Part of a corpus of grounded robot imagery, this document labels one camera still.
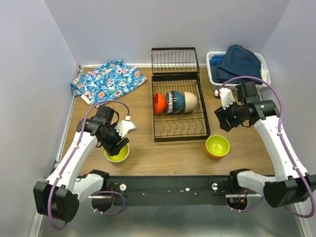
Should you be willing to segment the yellow-green bowl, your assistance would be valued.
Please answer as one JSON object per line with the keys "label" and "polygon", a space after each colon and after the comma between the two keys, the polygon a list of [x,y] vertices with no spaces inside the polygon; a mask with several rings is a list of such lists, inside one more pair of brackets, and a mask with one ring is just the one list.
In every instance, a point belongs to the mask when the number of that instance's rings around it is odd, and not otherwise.
{"label": "yellow-green bowl", "polygon": [[126,144],[117,155],[111,156],[108,154],[107,151],[104,151],[105,157],[107,160],[109,160],[110,162],[113,163],[120,163],[120,162],[124,162],[130,153],[130,147],[129,144]]}

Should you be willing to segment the green orange bowl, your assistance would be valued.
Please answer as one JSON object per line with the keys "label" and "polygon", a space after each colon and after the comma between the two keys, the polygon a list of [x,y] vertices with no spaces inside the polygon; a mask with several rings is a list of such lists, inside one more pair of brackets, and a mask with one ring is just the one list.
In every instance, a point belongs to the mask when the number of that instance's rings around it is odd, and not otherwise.
{"label": "green orange bowl", "polygon": [[223,158],[230,151],[230,143],[221,135],[211,135],[205,142],[205,151],[212,158]]}

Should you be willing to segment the white bowl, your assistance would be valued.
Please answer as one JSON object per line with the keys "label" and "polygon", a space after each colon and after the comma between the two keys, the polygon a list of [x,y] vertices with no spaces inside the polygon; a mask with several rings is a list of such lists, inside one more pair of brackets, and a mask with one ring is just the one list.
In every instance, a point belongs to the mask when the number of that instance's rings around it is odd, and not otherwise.
{"label": "white bowl", "polygon": [[185,97],[185,113],[191,112],[197,106],[197,97],[188,91],[184,91]]}

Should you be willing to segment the black wire dish rack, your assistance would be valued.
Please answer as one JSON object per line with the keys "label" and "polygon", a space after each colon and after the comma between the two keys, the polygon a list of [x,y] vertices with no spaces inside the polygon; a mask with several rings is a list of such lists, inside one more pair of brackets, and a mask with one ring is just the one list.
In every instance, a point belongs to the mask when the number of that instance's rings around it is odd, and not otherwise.
{"label": "black wire dish rack", "polygon": [[191,92],[197,106],[167,114],[154,114],[154,141],[203,140],[210,135],[210,127],[200,85],[199,63],[194,47],[153,47],[152,94],[165,96],[172,91]]}

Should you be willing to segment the dark glazed bowl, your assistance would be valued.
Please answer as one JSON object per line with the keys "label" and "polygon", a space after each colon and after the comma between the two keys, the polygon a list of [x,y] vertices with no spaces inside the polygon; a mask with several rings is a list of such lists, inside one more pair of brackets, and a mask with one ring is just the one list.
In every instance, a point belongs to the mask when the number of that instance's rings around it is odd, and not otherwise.
{"label": "dark glazed bowl", "polygon": [[180,112],[185,106],[185,97],[179,91],[172,91],[173,113]]}

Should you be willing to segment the blue triangle pattern bowl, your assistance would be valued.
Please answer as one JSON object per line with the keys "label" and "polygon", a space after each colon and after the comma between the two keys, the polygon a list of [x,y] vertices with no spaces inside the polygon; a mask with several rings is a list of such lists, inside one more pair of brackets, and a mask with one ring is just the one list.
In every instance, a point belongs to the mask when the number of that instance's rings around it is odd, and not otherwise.
{"label": "blue triangle pattern bowl", "polygon": [[167,106],[166,106],[166,110],[165,113],[166,114],[171,114],[173,112],[173,96],[171,92],[167,92],[165,99],[167,101]]}

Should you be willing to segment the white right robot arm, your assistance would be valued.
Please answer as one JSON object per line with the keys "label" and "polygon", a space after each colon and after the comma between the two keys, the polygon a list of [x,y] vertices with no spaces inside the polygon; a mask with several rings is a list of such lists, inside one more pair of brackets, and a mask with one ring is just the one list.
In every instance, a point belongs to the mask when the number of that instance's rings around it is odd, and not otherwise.
{"label": "white right robot arm", "polygon": [[221,100],[215,111],[220,128],[226,132],[248,122],[259,133],[272,160],[275,175],[264,176],[250,169],[230,172],[228,190],[234,194],[248,189],[262,195],[273,208],[304,202],[312,198],[316,177],[310,175],[296,156],[282,125],[281,106],[272,100],[262,100],[256,84],[236,85],[237,97],[220,86],[214,96]]}

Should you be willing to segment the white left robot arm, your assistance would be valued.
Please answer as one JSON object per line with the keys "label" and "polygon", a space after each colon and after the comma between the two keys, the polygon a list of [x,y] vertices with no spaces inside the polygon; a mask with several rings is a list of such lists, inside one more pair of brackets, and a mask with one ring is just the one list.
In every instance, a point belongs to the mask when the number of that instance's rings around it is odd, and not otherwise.
{"label": "white left robot arm", "polygon": [[110,185],[110,176],[101,170],[92,170],[78,181],[77,176],[90,153],[102,147],[109,155],[118,155],[129,142],[127,134],[136,126],[130,114],[113,122],[118,112],[108,106],[100,106],[97,113],[85,115],[76,129],[68,151],[45,181],[34,185],[33,194],[38,214],[49,217],[51,221],[71,222],[79,204],[90,195],[97,193],[117,195]]}

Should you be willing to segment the white perforated basket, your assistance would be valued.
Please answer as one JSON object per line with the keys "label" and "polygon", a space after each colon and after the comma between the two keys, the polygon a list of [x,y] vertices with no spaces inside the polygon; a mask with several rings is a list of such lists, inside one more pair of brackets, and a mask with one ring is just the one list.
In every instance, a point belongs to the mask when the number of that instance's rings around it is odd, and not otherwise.
{"label": "white perforated basket", "polygon": [[[216,83],[213,81],[213,76],[211,73],[211,65],[210,65],[210,59],[213,56],[219,56],[219,55],[224,55],[226,54],[225,51],[210,51],[206,54],[206,66],[207,66],[207,72],[209,76],[209,81],[211,83],[211,88],[212,90],[216,90],[217,87],[219,87],[221,84]],[[263,76],[263,81],[267,82],[269,85],[271,85],[271,76],[270,76],[270,71],[268,70],[267,64],[265,59],[260,53],[254,52],[254,55],[260,60],[261,62],[261,76]]]}

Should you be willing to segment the dark blue jeans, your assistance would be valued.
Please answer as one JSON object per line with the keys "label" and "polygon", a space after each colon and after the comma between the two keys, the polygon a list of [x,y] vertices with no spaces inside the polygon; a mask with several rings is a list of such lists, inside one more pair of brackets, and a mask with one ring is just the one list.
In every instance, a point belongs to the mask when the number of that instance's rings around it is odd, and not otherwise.
{"label": "dark blue jeans", "polygon": [[261,61],[241,45],[231,45],[224,55],[214,55],[209,60],[212,80],[224,83],[232,78],[251,76],[261,79]]}

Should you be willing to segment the blue floral cloth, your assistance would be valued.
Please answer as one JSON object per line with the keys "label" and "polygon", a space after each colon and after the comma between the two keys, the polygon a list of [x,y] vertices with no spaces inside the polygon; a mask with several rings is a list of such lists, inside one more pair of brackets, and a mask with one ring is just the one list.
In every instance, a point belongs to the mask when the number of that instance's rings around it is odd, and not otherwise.
{"label": "blue floral cloth", "polygon": [[71,91],[87,104],[95,105],[104,100],[116,100],[146,81],[138,68],[119,59],[82,74],[71,82]]}

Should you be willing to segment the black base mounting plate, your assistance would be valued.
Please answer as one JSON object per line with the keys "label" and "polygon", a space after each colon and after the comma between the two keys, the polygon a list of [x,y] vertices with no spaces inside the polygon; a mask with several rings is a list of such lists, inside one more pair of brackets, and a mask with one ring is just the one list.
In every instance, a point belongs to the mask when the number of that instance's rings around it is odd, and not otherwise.
{"label": "black base mounting plate", "polygon": [[109,182],[127,206],[226,205],[255,194],[244,188],[233,190],[227,175],[111,176]]}

